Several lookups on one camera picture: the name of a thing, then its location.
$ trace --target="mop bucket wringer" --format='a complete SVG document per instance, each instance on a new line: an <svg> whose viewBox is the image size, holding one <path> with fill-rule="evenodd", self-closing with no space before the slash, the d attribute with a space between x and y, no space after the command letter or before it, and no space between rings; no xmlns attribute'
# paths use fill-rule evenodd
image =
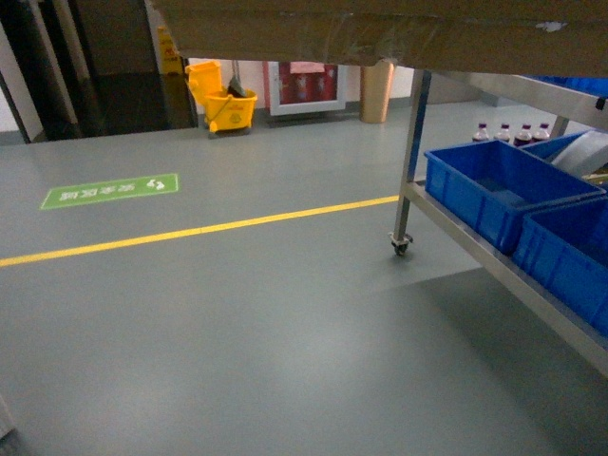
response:
<svg viewBox="0 0 608 456"><path fill-rule="evenodd" d="M219 62L210 61L186 67L188 87L195 101L205 109L209 131L251 128L257 95L245 90L245 98L237 98L221 85Z"/></svg>

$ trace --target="white wall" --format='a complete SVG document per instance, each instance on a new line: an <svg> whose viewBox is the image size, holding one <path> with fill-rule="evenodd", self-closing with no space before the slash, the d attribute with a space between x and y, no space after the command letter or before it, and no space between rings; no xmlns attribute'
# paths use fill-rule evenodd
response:
<svg viewBox="0 0 608 456"><path fill-rule="evenodd" d="M7 83L12 99L17 105L21 121L28 132L29 138L33 140L43 132L43 127L40 118L38 117L36 107L29 95L26 81L17 64L17 59L10 48L9 38L7 38L2 25L0 25L0 69L2 70L2 76ZM7 102L4 99L4 95L2 96L2 102L4 104Z"/></svg>
<svg viewBox="0 0 608 456"><path fill-rule="evenodd" d="M208 59L189 59L190 65L195 65L205 62ZM221 63L221 80L224 85L227 85L232 78L232 65L230 60L219 60ZM240 81L245 88L253 90L257 94L256 107L264 107L266 100L264 98L264 75L262 72L261 62L240 61ZM405 98L411 93L411 82L414 70L399 66L395 70L392 83L391 98ZM346 91L347 102L358 102L360 97L360 66L348 66L348 87ZM199 113L202 113L202 107L197 106Z"/></svg>
<svg viewBox="0 0 608 456"><path fill-rule="evenodd" d="M17 131L19 126L12 117L9 103L7 102L4 92L0 90L0 132L2 131Z"/></svg>

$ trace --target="cardboard box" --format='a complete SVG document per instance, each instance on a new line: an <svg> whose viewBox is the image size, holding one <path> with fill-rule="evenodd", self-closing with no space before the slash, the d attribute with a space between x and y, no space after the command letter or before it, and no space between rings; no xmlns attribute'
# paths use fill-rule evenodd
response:
<svg viewBox="0 0 608 456"><path fill-rule="evenodd" d="M608 77L598 0L153 0L182 57Z"/></svg>

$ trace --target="cart leg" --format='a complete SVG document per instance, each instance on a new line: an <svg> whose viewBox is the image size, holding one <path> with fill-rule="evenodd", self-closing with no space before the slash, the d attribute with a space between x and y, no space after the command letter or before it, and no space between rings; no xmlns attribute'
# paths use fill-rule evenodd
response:
<svg viewBox="0 0 608 456"><path fill-rule="evenodd" d="M568 127L569 122L570 121L565 117L558 116L555 120L553 128L551 129L551 139L563 136L566 132L566 128Z"/></svg>
<svg viewBox="0 0 608 456"><path fill-rule="evenodd" d="M402 256L412 242L410 235L406 234L408 227L409 199L405 197L405 188L414 180L418 153L420 151L420 140L422 139L422 128L427 113L428 91L430 89L430 71L416 69L412 85L413 105L411 107L411 118L409 120L408 144L406 146L406 159L403 165L401 177L401 189L399 191L399 204L397 206L397 219L395 230L389 233L390 242L395 249L395 254Z"/></svg>

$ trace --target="blue plastic crate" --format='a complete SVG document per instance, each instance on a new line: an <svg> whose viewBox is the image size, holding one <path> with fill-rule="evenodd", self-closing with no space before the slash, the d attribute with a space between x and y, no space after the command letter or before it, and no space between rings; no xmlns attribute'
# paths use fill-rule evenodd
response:
<svg viewBox="0 0 608 456"><path fill-rule="evenodd" d="M513 261L608 335L608 199L526 216Z"/></svg>
<svg viewBox="0 0 608 456"><path fill-rule="evenodd" d="M525 214L605 191L499 141L428 151L427 191L506 255Z"/></svg>
<svg viewBox="0 0 608 456"><path fill-rule="evenodd" d="M546 162L551 162L563 149L585 133L586 131L581 131L580 133L560 136L549 141L535 142L533 144L521 147L521 150L525 150L528 154L532 154L539 159L545 160Z"/></svg>

